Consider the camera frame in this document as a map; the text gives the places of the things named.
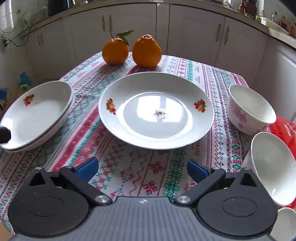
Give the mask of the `patterned tablecloth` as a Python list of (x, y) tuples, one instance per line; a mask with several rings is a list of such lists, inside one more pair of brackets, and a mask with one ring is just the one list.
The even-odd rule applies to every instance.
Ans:
[(99, 172), (91, 184), (110, 197), (176, 197), (194, 186), (186, 163), (194, 159), (208, 167), (238, 172), (250, 148), (251, 137), (241, 133), (227, 118), (229, 87), (246, 85), (232, 72), (184, 58), (164, 55), (157, 66), (165, 72), (186, 78), (207, 93), (215, 119), (207, 136), (186, 147), (153, 151), (126, 144), (101, 123), (98, 102), (111, 82), (141, 72), (132, 57), (121, 66), (108, 66), (97, 53), (66, 73), (62, 80), (74, 89), (74, 106), (62, 128), (45, 144), (28, 152), (1, 151), (1, 224), (13, 232), (7, 211), (23, 181), (37, 166), (57, 171), (77, 166), (89, 157), (99, 159)]

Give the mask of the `white fruit plate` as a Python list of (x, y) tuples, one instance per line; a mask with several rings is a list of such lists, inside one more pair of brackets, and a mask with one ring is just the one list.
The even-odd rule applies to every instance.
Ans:
[(115, 137), (151, 150), (195, 143), (214, 122), (212, 102), (200, 87), (161, 72), (134, 73), (112, 82), (101, 94), (98, 111)]
[(16, 150), (43, 136), (66, 112), (73, 94), (63, 81), (46, 82), (22, 94), (1, 119), (1, 126), (11, 132), (11, 139), (1, 147)]

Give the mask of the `white plate fruit print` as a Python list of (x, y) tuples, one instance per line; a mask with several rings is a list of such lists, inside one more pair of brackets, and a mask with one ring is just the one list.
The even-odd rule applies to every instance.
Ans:
[(71, 99), (71, 103), (67, 107), (65, 113), (61, 116), (61, 118), (48, 131), (46, 131), (41, 137), (37, 138), (35, 141), (30, 143), (29, 145), (26, 145), (22, 148), (18, 148), (18, 149), (14, 149), (14, 150), (9, 150), (4, 147), (1, 147), (1, 148), (4, 149), (6, 152), (16, 153), (16, 152), (22, 152), (22, 151), (29, 151), (29, 150), (32, 150), (32, 149), (44, 144), (61, 128), (63, 123), (66, 121), (66, 118), (68, 117), (71, 107), (74, 104), (74, 100), (75, 100), (75, 94), (73, 94), (72, 99)]

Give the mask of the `orange with leaf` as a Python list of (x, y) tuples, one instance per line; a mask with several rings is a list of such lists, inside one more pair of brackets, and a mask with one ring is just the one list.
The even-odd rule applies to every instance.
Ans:
[(129, 43), (126, 39), (128, 35), (134, 32), (134, 30), (124, 31), (116, 34), (116, 38), (113, 37), (111, 30), (111, 39), (105, 44), (102, 50), (102, 58), (108, 65), (121, 65), (128, 58)]

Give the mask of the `red box beside table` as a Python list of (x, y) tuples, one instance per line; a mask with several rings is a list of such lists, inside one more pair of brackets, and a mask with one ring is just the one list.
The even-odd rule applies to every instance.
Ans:
[(295, 124), (281, 116), (267, 135), (267, 191), (279, 206), (295, 208)]

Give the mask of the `orange without leaf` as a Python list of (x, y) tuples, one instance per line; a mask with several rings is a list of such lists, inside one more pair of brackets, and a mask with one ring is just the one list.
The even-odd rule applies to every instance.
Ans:
[(152, 35), (142, 35), (132, 50), (133, 61), (142, 68), (156, 68), (162, 58), (162, 50)]

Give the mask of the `blue thermos jug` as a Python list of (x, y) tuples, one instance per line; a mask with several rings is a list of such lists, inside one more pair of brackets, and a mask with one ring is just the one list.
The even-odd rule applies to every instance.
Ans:
[(25, 72), (22, 72), (20, 74), (20, 83), (18, 84), (18, 86), (22, 91), (27, 91), (31, 89), (31, 86), (32, 86), (31, 81)]

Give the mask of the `white floral bowl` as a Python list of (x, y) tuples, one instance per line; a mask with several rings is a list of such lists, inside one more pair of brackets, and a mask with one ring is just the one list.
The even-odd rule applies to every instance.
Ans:
[(295, 240), (296, 212), (293, 209), (284, 207), (278, 210), (270, 236), (277, 241)]
[(268, 101), (253, 89), (233, 84), (229, 87), (227, 115), (242, 133), (254, 136), (276, 122), (276, 114)]
[(256, 174), (277, 205), (289, 206), (295, 200), (295, 158), (276, 135), (257, 133), (242, 167)]

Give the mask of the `white kitchen cabinets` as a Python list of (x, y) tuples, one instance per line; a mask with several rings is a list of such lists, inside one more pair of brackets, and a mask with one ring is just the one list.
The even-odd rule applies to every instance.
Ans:
[(233, 10), (204, 1), (95, 1), (36, 23), (22, 33), (33, 70), (59, 79), (131, 31), (133, 45), (152, 35), (163, 54), (241, 75), (275, 112), (295, 117), (295, 39)]

